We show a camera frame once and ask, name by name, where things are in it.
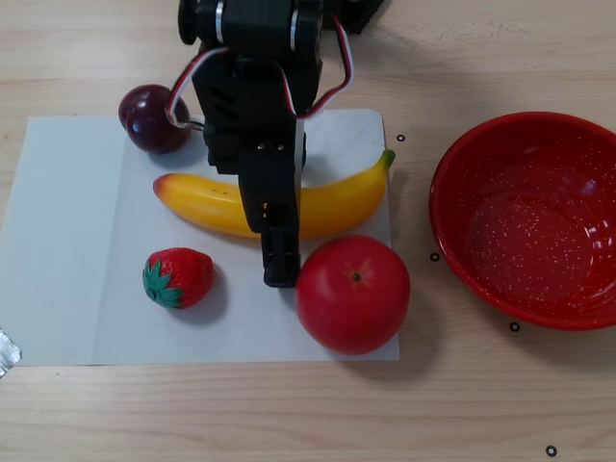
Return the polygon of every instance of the yellow banana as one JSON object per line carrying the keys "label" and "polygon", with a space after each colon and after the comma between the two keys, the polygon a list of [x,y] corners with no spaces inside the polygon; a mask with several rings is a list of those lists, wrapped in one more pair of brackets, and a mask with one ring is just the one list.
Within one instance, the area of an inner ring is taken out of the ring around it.
{"label": "yellow banana", "polygon": [[[367,170],[327,186],[303,188],[299,237],[324,238],[366,221],[383,198],[395,157],[394,151],[386,150]],[[248,227],[236,185],[171,173],[154,182],[154,193],[172,212],[194,224],[234,236],[259,237]]]}

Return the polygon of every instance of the banana stem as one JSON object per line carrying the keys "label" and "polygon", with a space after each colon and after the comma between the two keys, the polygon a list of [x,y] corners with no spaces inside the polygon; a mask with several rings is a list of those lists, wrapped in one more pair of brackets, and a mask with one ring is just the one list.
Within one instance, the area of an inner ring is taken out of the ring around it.
{"label": "banana stem", "polygon": [[383,151],[383,155],[381,156],[383,167],[386,170],[389,170],[396,159],[396,153],[391,149],[385,149]]}

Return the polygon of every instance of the bowl rim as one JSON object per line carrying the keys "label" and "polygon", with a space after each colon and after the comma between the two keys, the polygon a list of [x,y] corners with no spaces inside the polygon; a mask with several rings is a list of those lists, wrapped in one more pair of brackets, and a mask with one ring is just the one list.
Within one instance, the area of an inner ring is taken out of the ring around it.
{"label": "bowl rim", "polygon": [[512,316],[520,321],[528,321],[533,324],[549,327],[552,329],[560,330],[593,330],[603,327],[609,327],[616,324],[616,313],[611,316],[603,316],[596,320],[559,320],[554,318],[548,318],[544,316],[535,315],[527,311],[517,308],[515,305],[503,301],[494,295],[489,289],[482,284],[478,283],[460,263],[453,253],[452,247],[449,245],[447,239],[445,239],[444,228],[441,218],[439,217],[437,210],[438,204],[441,200],[441,189],[439,186],[443,182],[443,178],[447,172],[449,164],[458,154],[458,152],[465,147],[469,142],[476,140],[481,135],[493,130],[494,128],[506,125],[512,122],[519,121],[560,121],[569,123],[577,128],[583,128],[594,132],[596,135],[607,138],[611,143],[616,146],[616,134],[603,128],[596,123],[585,120],[583,118],[576,117],[574,115],[566,115],[561,113],[551,112],[524,112],[515,113],[509,115],[502,115],[486,122],[477,125],[467,133],[462,135],[445,153],[441,162],[434,172],[432,177],[432,183],[430,185],[430,197],[429,197],[429,213],[430,223],[432,227],[432,234],[434,239],[439,245],[445,260],[453,270],[453,272],[464,282],[473,292],[475,292],[480,298],[490,303],[492,306],[498,308],[505,314]]}

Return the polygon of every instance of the strawberry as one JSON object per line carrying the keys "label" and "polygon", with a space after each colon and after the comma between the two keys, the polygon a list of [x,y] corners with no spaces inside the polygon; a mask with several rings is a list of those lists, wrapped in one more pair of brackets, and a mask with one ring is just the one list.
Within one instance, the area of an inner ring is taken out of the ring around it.
{"label": "strawberry", "polygon": [[190,308],[210,291],[213,283],[212,259],[190,248],[153,253],[143,269],[147,296],[165,308]]}

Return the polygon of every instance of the wooden table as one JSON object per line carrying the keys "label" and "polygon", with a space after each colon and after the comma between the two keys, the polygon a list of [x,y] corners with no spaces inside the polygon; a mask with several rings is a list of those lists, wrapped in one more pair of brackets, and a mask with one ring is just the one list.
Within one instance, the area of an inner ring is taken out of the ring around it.
{"label": "wooden table", "polygon": [[[137,84],[170,85],[194,53],[175,16],[175,0],[0,0],[0,216],[26,117],[113,115]],[[512,332],[430,260],[427,215],[439,159],[479,122],[548,110],[616,129],[615,16],[613,0],[397,0],[352,39],[337,105],[381,111],[399,153],[394,239],[414,284],[399,363],[16,369],[0,460],[542,461],[548,445],[616,460],[616,330]],[[324,54],[327,88],[333,37]]]}

